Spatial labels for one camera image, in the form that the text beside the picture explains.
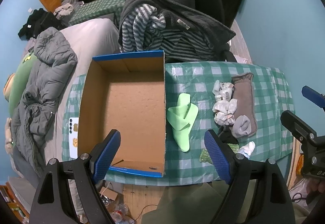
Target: dark grey fleece jacket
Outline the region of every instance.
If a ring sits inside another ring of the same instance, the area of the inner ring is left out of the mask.
[[[120,38],[122,45],[122,23],[125,17],[141,4],[149,4],[157,8],[166,19],[166,29],[186,30],[181,19],[190,28],[188,30],[201,31],[207,35],[216,50],[224,49],[224,44],[236,34],[214,18],[195,9],[195,0],[126,0],[120,20]]]

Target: bookshelf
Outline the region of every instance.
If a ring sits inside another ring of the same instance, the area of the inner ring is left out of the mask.
[[[25,210],[19,200],[16,198],[10,184],[0,185],[0,193],[6,201],[8,207],[12,210],[18,220],[23,223],[23,219],[26,216],[29,219],[29,213]]]

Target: screw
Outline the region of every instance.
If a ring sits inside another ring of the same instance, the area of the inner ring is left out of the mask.
[[[86,160],[86,159],[88,159],[88,157],[89,157],[89,154],[80,155],[81,160]]]
[[[56,163],[56,159],[52,158],[51,160],[48,161],[49,164],[55,164]]]
[[[268,159],[268,162],[269,162],[270,164],[275,164],[275,160],[274,160],[273,158],[269,158],[269,159]]]
[[[244,155],[243,154],[236,154],[236,158],[238,159],[238,160],[242,160],[242,159],[244,159]]]

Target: blue gripper pad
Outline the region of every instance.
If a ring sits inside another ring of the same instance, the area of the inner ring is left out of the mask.
[[[112,164],[114,156],[121,145],[121,134],[117,130],[111,130],[107,137],[100,143],[90,159],[90,171],[92,180],[98,183]]]
[[[301,90],[301,94],[303,96],[319,106],[320,108],[325,108],[325,98],[322,96],[320,93],[317,91],[313,90],[312,88],[308,86],[304,86],[303,89]]]
[[[217,170],[219,177],[221,180],[224,180],[227,185],[230,185],[233,180],[230,174],[230,164],[221,151],[221,148],[217,144],[217,141],[219,141],[219,144],[223,144],[213,130],[206,131],[204,134],[205,147],[211,157],[211,160],[215,169]]]

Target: stuffed toy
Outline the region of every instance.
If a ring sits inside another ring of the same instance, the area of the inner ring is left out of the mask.
[[[6,101],[9,102],[9,95],[10,95],[10,91],[11,91],[11,87],[12,84],[14,83],[14,77],[15,77],[15,73],[11,74],[8,77],[7,83],[5,84],[4,88],[3,88],[3,95],[4,98],[6,99]]]
[[[12,151],[14,149],[12,145],[12,137],[11,137],[11,131],[10,131],[10,124],[11,124],[11,118],[7,118],[4,126],[4,136],[5,136],[5,151],[7,154],[12,154]]]

